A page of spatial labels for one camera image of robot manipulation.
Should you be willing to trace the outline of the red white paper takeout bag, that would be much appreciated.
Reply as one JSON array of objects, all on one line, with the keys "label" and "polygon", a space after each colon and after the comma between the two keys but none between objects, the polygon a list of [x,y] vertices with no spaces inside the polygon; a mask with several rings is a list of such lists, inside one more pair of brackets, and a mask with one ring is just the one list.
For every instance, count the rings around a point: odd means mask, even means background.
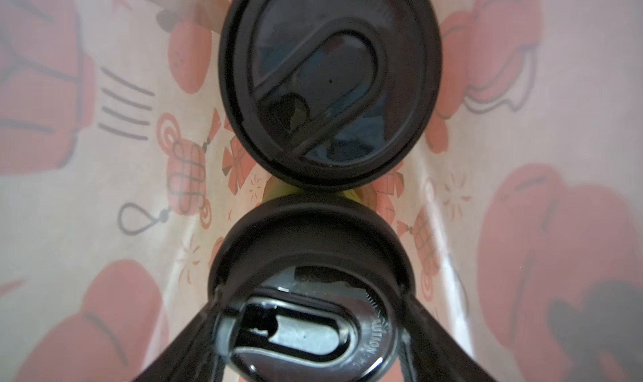
[{"label": "red white paper takeout bag", "polygon": [[[435,114],[355,197],[499,381],[642,378],[642,0],[431,0]],[[131,381],[275,191],[219,93],[231,0],[1,0],[1,378]]]}]

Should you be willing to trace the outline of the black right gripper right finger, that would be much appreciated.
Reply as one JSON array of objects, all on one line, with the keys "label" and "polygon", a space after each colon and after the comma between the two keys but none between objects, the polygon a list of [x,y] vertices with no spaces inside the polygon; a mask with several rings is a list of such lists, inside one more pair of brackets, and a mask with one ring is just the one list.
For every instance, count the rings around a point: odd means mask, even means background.
[{"label": "black right gripper right finger", "polygon": [[405,381],[494,381],[414,294],[405,293],[402,304],[398,356]]}]

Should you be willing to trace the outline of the black plastic cup lid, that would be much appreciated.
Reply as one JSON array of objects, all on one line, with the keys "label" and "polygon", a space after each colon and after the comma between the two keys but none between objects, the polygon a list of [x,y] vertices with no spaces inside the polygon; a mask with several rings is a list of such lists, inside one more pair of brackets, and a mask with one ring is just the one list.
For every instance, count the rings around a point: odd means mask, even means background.
[{"label": "black plastic cup lid", "polygon": [[365,205],[332,194],[271,199],[214,257],[214,352],[249,381],[380,380],[413,291],[400,239]]},{"label": "black plastic cup lid", "polygon": [[258,164],[338,191],[385,175],[415,146],[442,58],[430,0],[233,0],[219,84]]}]

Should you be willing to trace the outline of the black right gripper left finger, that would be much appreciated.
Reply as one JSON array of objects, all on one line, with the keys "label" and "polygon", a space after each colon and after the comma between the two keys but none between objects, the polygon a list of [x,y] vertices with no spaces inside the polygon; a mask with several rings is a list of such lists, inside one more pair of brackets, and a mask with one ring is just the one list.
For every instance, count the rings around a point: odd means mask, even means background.
[{"label": "black right gripper left finger", "polygon": [[220,292],[216,292],[134,381],[222,381],[225,364],[215,349],[217,320],[223,309],[220,301]]}]

